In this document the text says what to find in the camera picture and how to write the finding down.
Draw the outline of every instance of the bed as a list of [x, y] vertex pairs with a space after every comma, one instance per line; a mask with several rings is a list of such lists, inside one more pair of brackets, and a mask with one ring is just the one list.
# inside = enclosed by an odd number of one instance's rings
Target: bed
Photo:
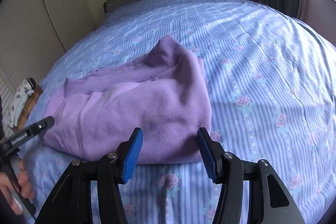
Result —
[[[336, 196], [335, 47], [301, 21], [247, 0], [107, 0], [104, 6], [104, 23], [41, 83], [27, 123], [42, 118], [66, 77], [126, 63], [170, 34], [204, 59], [212, 139], [242, 160], [268, 159], [306, 224], [318, 223]], [[22, 146], [20, 156], [39, 211], [75, 157], [40, 138]], [[194, 224], [212, 223], [220, 188], [199, 162], [137, 165], [120, 192], [129, 223]], [[94, 183], [91, 195], [100, 223]], [[241, 223], [247, 214], [245, 184]]]

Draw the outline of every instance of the folded sweater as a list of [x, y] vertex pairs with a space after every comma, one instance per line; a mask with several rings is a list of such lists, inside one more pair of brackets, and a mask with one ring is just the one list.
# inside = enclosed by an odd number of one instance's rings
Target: folded sweater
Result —
[[203, 60], [166, 36], [122, 66], [66, 79], [50, 99], [49, 115], [55, 125], [44, 142], [82, 159], [115, 151], [140, 127], [139, 164], [199, 161], [196, 133], [209, 131], [211, 121]]

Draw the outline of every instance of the blue bedspread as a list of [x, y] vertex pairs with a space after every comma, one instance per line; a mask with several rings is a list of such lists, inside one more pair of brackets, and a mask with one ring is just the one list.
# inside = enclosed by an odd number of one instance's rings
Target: blue bedspread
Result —
[[[211, 137], [243, 160], [268, 159], [307, 224], [336, 196], [335, 48], [306, 24], [246, 0], [144, 0], [119, 8], [79, 41], [43, 80], [29, 123], [42, 118], [65, 77], [118, 66], [172, 34], [204, 58]], [[38, 210], [74, 158], [42, 144], [21, 154]], [[129, 223], [211, 223], [220, 188], [202, 162], [138, 165], [120, 186]], [[93, 214], [99, 223], [97, 192]], [[244, 188], [241, 222], [248, 213]]]

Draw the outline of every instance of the bedsheet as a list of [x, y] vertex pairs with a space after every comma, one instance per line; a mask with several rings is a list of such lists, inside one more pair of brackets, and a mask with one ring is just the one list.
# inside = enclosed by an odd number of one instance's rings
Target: bedsheet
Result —
[[[335, 48], [269, 7], [247, 0], [144, 0], [121, 7], [58, 60], [28, 123], [43, 116], [65, 77], [121, 65], [168, 33], [204, 59], [211, 138], [243, 160], [268, 159], [305, 222], [316, 224], [336, 196]], [[74, 157], [38, 137], [21, 148], [40, 210]], [[129, 223], [194, 224], [212, 223], [220, 187], [200, 162], [137, 165], [120, 191]], [[247, 184], [243, 195], [246, 223]]]

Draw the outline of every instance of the silver bolt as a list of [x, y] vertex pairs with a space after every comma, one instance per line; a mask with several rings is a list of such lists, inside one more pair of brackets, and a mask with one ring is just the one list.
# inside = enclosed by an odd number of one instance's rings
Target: silver bolt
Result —
[[115, 153], [115, 152], [110, 152], [110, 153], [107, 154], [107, 157], [108, 157], [109, 159], [115, 159], [117, 156], [118, 156], [118, 155], [117, 155], [117, 153]]
[[267, 165], [269, 165], [269, 163], [268, 163], [267, 160], [260, 160], [259, 163], [260, 163], [262, 166], [267, 166]]
[[71, 164], [73, 165], [73, 166], [77, 166], [77, 165], [79, 165], [81, 163], [81, 160], [79, 160], [79, 159], [75, 159], [75, 160], [73, 160], [72, 162], [71, 162]]
[[233, 155], [230, 152], [225, 152], [224, 157], [227, 158], [227, 159], [232, 159]]

